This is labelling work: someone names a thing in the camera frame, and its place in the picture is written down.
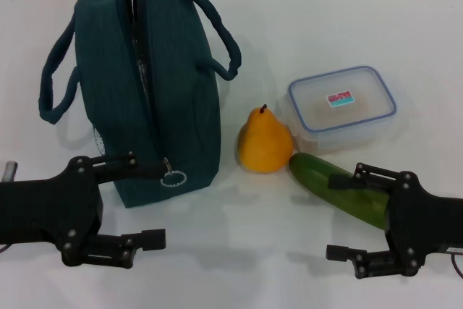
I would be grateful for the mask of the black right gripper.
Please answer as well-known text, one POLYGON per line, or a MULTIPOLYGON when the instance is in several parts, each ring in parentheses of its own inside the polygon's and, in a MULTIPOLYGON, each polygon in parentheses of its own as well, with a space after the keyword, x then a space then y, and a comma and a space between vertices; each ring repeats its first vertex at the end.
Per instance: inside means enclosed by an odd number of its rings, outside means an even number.
POLYGON ((332 174, 328 187, 389 194, 386 240, 390 251, 326 246, 326 259, 351 261, 357 279, 397 275, 399 270, 414 276, 432 253, 449 254, 453 261, 462 255, 462 199, 430 194, 416 174, 357 163, 353 174, 332 174))

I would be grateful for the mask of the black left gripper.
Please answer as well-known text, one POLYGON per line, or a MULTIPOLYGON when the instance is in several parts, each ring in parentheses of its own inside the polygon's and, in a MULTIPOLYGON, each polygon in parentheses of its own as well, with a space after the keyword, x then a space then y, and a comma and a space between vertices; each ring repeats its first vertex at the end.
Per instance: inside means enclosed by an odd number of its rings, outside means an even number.
POLYGON ((49 242, 67 266, 85 263, 130 269, 138 249, 166 248, 166 230, 97 234, 103 213, 98 184, 123 179, 161 180, 165 174, 163 161, 143 164, 128 153, 79 156, 50 179, 2 182, 1 244, 49 242))

